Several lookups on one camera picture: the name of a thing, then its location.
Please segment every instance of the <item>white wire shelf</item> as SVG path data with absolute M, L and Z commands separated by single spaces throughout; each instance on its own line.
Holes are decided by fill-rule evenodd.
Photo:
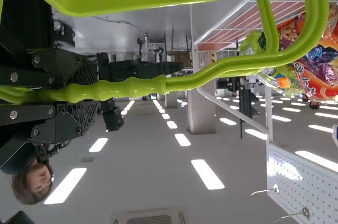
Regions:
M 304 0 L 270 0 L 270 3 L 276 25 L 305 12 Z M 194 43 L 198 44 L 199 51 L 219 51 L 247 37 L 253 30 L 262 30 L 257 2 L 242 0 Z

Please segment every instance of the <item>ceiling light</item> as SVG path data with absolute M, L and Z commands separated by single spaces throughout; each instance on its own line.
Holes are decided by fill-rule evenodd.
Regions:
M 338 118 L 337 115 L 326 114 L 326 113 L 315 113 L 315 115 L 320 116 L 320 117 Z
M 262 107 L 266 107 L 266 105 L 265 105 L 265 104 L 261 104 L 261 106 L 262 106 Z M 273 108 L 274 106 L 272 105 L 271 107 Z
M 170 129 L 177 129 L 177 125 L 174 121 L 168 121 L 167 125 L 169 126 Z
M 326 101 L 327 104 L 332 104 L 332 105 L 337 105 L 338 102 L 334 102 L 334 101 Z
M 50 194 L 44 204 L 62 204 L 81 180 L 87 169 L 72 169 L 59 186 Z
M 272 115 L 272 119 L 283 121 L 283 122 L 290 122 L 291 121 L 291 119 L 289 119 L 289 118 L 279 117 L 279 116 L 275 116 L 275 115 Z
M 322 105 L 320 105 L 320 106 L 319 106 L 319 108 L 321 108 L 321 109 L 332 109 L 332 110 L 338 110 L 338 108 L 337 108 L 337 107 L 322 106 Z
M 333 133 L 332 128 L 327 128 L 327 127 L 320 126 L 320 125 L 309 125 L 309 127 L 312 129 L 316 129 L 316 130 L 322 130 L 323 132 Z
M 106 142 L 108 141 L 108 138 L 99 138 L 89 149 L 90 153 L 96 153 L 100 152 L 102 148 L 105 146 Z
M 224 184 L 212 171 L 205 160 L 192 160 L 191 163 L 208 190 L 224 189 Z
M 300 155 L 301 157 L 304 157 L 310 161 L 313 161 L 315 163 L 318 163 L 321 166 L 324 166 L 330 170 L 333 170 L 335 172 L 338 172 L 338 164 L 335 162 L 331 162 L 325 158 L 322 158 L 318 155 L 315 155 L 313 153 L 310 153 L 308 151 L 297 151 L 296 154 Z
M 164 119 L 170 119 L 170 116 L 169 116 L 168 114 L 162 114 L 162 117 L 163 117 Z
M 268 139 L 268 136 L 266 134 L 260 133 L 260 132 L 254 130 L 254 129 L 246 129 L 245 132 L 248 133 L 248 134 L 251 134 L 251 135 L 253 135 L 257 138 L 263 139 L 265 141 Z
M 292 109 L 292 108 L 283 108 L 283 110 L 292 111 L 292 112 L 301 112 L 300 109 Z
M 227 124 L 227 125 L 236 125 L 237 124 L 236 122 L 229 120 L 227 118 L 220 118 L 220 121 Z
M 300 104 L 298 102 L 291 102 L 291 105 L 294 105 L 294 106 L 306 106 L 306 104 Z
M 175 134 L 175 138 L 179 142 L 180 146 L 191 146 L 190 141 L 185 137 L 184 134 L 182 133 Z

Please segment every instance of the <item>white pegboard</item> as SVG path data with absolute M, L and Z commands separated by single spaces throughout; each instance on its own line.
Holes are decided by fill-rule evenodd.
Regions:
M 267 188 L 280 189 L 268 195 L 289 214 L 307 207 L 310 221 L 299 215 L 298 223 L 338 223 L 338 175 L 279 147 L 269 145 L 267 151 Z

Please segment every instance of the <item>person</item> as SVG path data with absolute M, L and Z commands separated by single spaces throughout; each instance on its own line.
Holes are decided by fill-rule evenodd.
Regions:
M 307 95 L 303 95 L 302 100 L 303 100 L 303 101 L 308 101 Z M 310 103 L 309 103 L 308 106 L 309 106 L 311 109 L 319 109 L 319 106 L 320 106 L 320 105 L 321 105 L 321 103 L 320 103 L 319 101 L 310 101 Z
M 52 190 L 54 174 L 49 159 L 40 157 L 33 144 L 24 144 L 0 169 L 12 175 L 14 196 L 22 204 L 37 204 Z

